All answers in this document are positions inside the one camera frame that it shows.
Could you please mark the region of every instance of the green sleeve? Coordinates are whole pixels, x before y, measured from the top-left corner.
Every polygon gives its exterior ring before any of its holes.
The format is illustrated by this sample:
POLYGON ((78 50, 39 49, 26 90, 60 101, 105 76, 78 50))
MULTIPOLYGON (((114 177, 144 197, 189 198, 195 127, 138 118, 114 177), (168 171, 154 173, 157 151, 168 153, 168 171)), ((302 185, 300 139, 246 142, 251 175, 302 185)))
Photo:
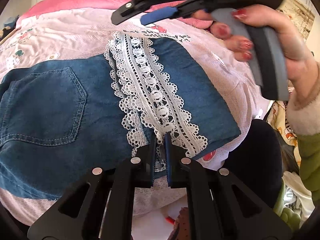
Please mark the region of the green sleeve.
POLYGON ((316 206, 320 203, 320 133, 315 135, 298 135, 301 156, 300 178, 312 193, 316 206))

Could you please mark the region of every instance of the white lace trim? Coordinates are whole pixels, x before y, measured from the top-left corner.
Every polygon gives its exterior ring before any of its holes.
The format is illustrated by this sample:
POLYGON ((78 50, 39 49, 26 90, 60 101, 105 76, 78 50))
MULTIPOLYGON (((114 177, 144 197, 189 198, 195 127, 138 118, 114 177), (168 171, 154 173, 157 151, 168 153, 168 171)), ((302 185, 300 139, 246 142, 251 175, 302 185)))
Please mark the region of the white lace trim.
POLYGON ((153 42, 121 32, 112 36, 105 57, 112 67, 111 87, 121 98, 119 107, 126 113, 122 125, 129 130, 128 142, 135 147, 132 155, 137 147, 148 143, 142 124, 154 130, 160 145, 164 134, 171 132, 172 143, 186 149, 188 157, 205 149, 208 140, 198 135, 199 127, 190 123, 191 113, 182 109, 184 101, 176 95, 178 88, 169 82, 163 65, 157 63, 153 42))

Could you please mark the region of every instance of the denim fabric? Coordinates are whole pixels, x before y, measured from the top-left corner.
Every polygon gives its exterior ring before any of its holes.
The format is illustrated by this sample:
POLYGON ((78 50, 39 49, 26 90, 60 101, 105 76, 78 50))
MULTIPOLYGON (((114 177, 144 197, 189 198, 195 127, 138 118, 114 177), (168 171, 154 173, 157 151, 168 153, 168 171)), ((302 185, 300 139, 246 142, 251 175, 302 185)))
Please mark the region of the denim fabric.
MULTIPOLYGON (((188 52, 168 38, 154 54, 178 87, 191 122, 208 139, 195 159, 240 134, 227 104, 188 52)), ((0 84, 0 187, 33 199, 57 199, 88 169, 131 157, 103 55, 52 60, 10 71, 0 84)), ((145 129, 150 138, 149 128, 145 129)))

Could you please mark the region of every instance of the screw head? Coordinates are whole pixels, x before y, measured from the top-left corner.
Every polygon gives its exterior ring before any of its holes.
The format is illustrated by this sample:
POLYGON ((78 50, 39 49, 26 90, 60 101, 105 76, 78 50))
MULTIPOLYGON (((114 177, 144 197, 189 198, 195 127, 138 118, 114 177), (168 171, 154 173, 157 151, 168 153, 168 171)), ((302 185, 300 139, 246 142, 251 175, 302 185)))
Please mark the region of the screw head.
POLYGON ((139 157, 133 157, 131 159, 131 163, 133 163, 133 164, 138 164, 140 162, 141 162, 141 159, 139 157))
POLYGON ((185 157, 185 158, 182 158, 182 159, 181 159, 181 162, 182 162, 183 164, 190 164, 190 163, 191 163, 191 160, 190 160, 189 158, 185 157))
POLYGON ((226 169, 226 168, 221 168, 221 169, 219 170, 219 173, 220 173, 221 175, 223 175, 223 176, 227 176, 227 175, 229 174, 229 170, 226 169))
POLYGON ((99 174, 102 173, 102 169, 101 169, 101 168, 94 168, 94 169, 92 170, 92 173, 93 173, 94 175, 99 175, 99 174))

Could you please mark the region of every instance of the red nail polish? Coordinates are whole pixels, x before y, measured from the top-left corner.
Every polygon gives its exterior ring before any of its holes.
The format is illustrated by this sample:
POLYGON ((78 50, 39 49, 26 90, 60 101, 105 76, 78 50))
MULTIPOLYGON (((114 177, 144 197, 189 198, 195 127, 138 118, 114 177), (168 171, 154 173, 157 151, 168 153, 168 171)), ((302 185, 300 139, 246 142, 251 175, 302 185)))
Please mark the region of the red nail polish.
POLYGON ((240 10, 236 10, 231 12, 232 16, 236 19, 243 20, 247 17, 247 9, 242 8, 240 10))
POLYGON ((218 28, 218 32, 220 34, 220 36, 226 36, 228 34, 228 30, 227 30, 227 27, 226 26, 220 26, 218 28))
POLYGON ((251 49, 252 48, 252 42, 251 41, 240 41, 240 48, 241 49, 251 49))
POLYGON ((247 52, 243 53, 243 58, 246 60, 250 60, 250 59, 252 59, 252 54, 247 51, 247 52))

